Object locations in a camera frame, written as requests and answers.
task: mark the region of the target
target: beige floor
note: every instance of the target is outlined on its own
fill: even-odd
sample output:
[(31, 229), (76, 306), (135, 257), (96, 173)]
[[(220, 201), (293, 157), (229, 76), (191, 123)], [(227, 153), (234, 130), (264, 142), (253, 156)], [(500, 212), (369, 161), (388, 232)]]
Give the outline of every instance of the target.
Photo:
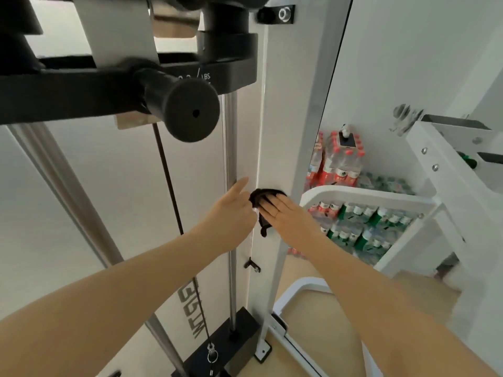
[[(307, 261), (287, 256), (277, 298), (298, 278), (320, 274)], [(396, 282), (413, 303), (445, 324), (459, 292), (441, 282), (408, 272), (400, 272)], [(361, 342), (333, 295), (302, 291), (283, 311), (289, 334), (329, 376), (364, 377)], [(269, 334), (273, 351), (260, 365), (248, 362), (239, 377), (277, 376), (307, 377), (292, 356)]]

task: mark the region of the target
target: stack of water bottles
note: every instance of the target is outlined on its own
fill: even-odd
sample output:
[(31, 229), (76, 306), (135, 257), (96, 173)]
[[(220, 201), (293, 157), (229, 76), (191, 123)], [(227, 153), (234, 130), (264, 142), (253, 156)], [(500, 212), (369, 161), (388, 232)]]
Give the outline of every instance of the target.
[[(343, 184), (364, 189), (414, 195), (405, 179), (362, 172), (365, 151), (360, 136), (352, 148), (341, 145), (339, 132), (326, 142), (318, 134), (304, 189), (319, 185)], [(320, 201), (308, 210), (321, 231), (344, 251), (375, 265), (418, 217), (417, 213), (343, 201)], [(290, 248), (289, 254), (305, 258)]]

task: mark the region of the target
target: chrome rod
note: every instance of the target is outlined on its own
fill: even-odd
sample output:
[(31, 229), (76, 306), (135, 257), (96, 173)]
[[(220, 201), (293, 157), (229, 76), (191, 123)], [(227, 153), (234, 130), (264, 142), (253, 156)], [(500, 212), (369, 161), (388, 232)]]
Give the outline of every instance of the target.
[[(222, 97), (223, 166), (225, 188), (237, 181), (237, 92)], [(230, 330), (236, 330), (236, 249), (228, 254)]]
[[(124, 259), (45, 123), (7, 126), (105, 268)], [(182, 377), (183, 361), (153, 314), (146, 327)]]

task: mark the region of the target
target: human arm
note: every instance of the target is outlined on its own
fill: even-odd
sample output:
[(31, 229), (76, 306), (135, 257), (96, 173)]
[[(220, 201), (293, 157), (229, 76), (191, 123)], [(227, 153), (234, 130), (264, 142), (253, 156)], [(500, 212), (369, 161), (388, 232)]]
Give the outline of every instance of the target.
[(0, 375), (96, 376), (183, 283), (250, 233), (256, 213), (242, 191), (247, 182), (238, 181), (189, 233), (0, 321)]
[(330, 241), (299, 205), (286, 196), (267, 198), (262, 215), (322, 274), (384, 375), (497, 376), (390, 279)]

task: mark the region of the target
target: person's left hand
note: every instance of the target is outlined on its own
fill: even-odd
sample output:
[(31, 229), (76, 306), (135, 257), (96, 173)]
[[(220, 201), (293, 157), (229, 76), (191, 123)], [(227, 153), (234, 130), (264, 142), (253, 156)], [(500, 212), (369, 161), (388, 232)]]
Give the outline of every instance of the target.
[(238, 180), (218, 200), (205, 219), (191, 230), (211, 240), (217, 256), (235, 249), (253, 230), (257, 213), (249, 201), (250, 193), (243, 190), (248, 177)]

